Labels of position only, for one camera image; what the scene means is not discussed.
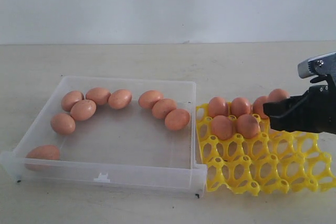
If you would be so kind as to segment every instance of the transparent plastic container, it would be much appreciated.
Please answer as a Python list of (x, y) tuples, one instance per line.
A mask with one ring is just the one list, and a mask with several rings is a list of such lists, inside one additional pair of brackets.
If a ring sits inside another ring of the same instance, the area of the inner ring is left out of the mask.
[[(71, 90), (84, 94), (91, 88), (104, 87), (132, 91), (133, 100), (123, 110), (108, 105), (98, 107), (87, 121), (76, 122), (70, 136), (60, 136), (50, 127), (50, 119), (62, 112), (60, 102)], [(141, 109), (139, 96), (148, 90), (160, 90), (179, 108), (191, 114), (189, 125), (171, 132), (164, 121), (151, 111)], [(204, 193), (207, 168), (195, 157), (196, 84), (187, 81), (130, 80), (91, 77), (64, 77), (29, 130), (12, 152), (2, 152), (0, 163), (18, 180), (46, 180), (117, 188), (150, 189), (178, 194)], [(60, 161), (27, 159), (33, 148), (52, 144), (60, 148)], [(48, 165), (35, 172), (25, 164)]]

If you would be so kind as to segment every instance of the brown egg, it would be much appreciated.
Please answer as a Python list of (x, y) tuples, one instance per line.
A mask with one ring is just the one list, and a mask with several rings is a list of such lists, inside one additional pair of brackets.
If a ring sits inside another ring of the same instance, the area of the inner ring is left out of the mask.
[(84, 95), (82, 94), (82, 92), (77, 90), (70, 91), (63, 97), (61, 101), (61, 107), (64, 111), (70, 112), (72, 106), (75, 105), (76, 102), (83, 99)]
[(164, 119), (171, 111), (176, 110), (177, 104), (173, 99), (162, 99), (152, 108), (152, 114), (157, 119)]
[(151, 110), (158, 101), (163, 99), (163, 94), (158, 90), (149, 90), (139, 97), (139, 105), (144, 109)]
[(235, 134), (233, 122), (223, 115), (214, 117), (211, 121), (211, 133), (220, 140), (227, 140)]
[(51, 128), (61, 135), (69, 135), (75, 131), (74, 119), (65, 113), (55, 115), (50, 121)]
[(246, 98), (237, 97), (231, 102), (230, 112), (237, 118), (244, 114), (251, 114), (251, 103)]
[[(26, 158), (34, 158), (34, 159), (48, 159), (48, 160), (59, 160), (60, 151), (57, 146), (54, 145), (42, 145), (36, 147), (31, 150)], [(33, 165), (33, 164), (25, 164), (25, 167), (29, 170), (43, 170), (47, 168), (47, 165)]]
[(253, 113), (258, 114), (261, 119), (268, 119), (268, 116), (264, 114), (264, 103), (267, 102), (268, 97), (263, 95), (258, 97), (253, 103)]
[(71, 109), (70, 115), (76, 121), (85, 121), (96, 112), (96, 104), (91, 100), (82, 100), (77, 102)]
[(186, 127), (190, 121), (190, 114), (184, 109), (171, 111), (165, 118), (164, 124), (171, 131), (179, 131)]
[(241, 115), (236, 121), (237, 132), (246, 139), (251, 139), (258, 135), (260, 126), (257, 119), (252, 115)]
[(268, 95), (267, 102), (280, 102), (284, 99), (289, 98), (290, 95), (286, 90), (283, 89), (274, 89), (270, 94)]
[(132, 92), (127, 89), (120, 89), (110, 95), (109, 106), (115, 110), (125, 108), (132, 101)]
[(229, 114), (229, 106), (226, 101), (222, 97), (213, 97), (209, 101), (208, 105), (208, 115), (214, 118), (217, 115), (228, 116)]
[(104, 105), (108, 102), (110, 95), (111, 95), (110, 90), (97, 87), (90, 89), (86, 93), (85, 98), (94, 101), (96, 105)]

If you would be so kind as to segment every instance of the yellow egg tray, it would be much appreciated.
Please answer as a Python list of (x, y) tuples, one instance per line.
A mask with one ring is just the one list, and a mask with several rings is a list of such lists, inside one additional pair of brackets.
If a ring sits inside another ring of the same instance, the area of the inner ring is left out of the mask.
[(244, 139), (237, 133), (222, 141), (211, 134), (208, 104), (198, 106), (196, 114), (201, 110), (203, 116), (196, 120), (196, 128), (202, 163), (208, 167), (207, 191), (225, 185), (235, 194), (258, 196), (260, 191), (271, 194), (336, 187), (331, 155), (320, 151), (318, 134), (274, 131), (269, 120), (253, 114), (261, 128), (256, 137)]

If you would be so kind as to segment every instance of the table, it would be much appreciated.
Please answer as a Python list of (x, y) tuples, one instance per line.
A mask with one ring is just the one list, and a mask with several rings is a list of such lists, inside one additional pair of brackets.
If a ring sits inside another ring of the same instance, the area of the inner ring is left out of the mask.
[[(253, 101), (274, 88), (302, 94), (297, 74), (308, 57), (335, 51), (336, 41), (202, 45), (0, 46), (1, 151), (11, 151), (62, 76), (81, 75), (197, 83), (197, 104), (215, 95)], [(336, 155), (336, 136), (319, 145)], [(97, 187), (15, 184), (0, 167), (0, 223), (334, 223), (336, 190), (201, 199), (125, 193)]]

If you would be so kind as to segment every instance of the white wall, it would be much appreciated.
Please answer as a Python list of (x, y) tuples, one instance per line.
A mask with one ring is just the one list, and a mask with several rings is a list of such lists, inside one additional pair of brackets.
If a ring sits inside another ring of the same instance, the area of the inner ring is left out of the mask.
[(0, 44), (335, 39), (336, 0), (0, 0)]

